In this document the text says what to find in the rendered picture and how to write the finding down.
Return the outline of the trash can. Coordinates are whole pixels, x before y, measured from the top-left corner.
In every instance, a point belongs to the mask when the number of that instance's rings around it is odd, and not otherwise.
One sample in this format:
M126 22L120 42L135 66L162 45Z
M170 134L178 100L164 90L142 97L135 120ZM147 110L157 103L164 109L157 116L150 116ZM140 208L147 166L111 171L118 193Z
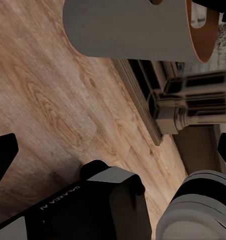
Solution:
M64 31L85 57L207 63L220 12L192 28L193 0L65 0Z

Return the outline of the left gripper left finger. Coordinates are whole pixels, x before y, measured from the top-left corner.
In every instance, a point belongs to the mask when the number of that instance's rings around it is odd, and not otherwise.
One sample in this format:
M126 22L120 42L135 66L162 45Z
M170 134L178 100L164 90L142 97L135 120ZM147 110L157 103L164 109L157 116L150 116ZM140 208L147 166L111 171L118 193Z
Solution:
M14 133L0 136L0 181L18 152L18 141Z

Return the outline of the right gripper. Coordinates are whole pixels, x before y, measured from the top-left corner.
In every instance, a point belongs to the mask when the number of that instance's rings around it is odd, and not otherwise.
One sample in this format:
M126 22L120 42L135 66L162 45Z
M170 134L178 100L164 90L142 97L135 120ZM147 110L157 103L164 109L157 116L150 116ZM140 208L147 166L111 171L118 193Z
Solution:
M226 0L192 0L194 3L209 8L211 10L224 13L222 22L226 23Z

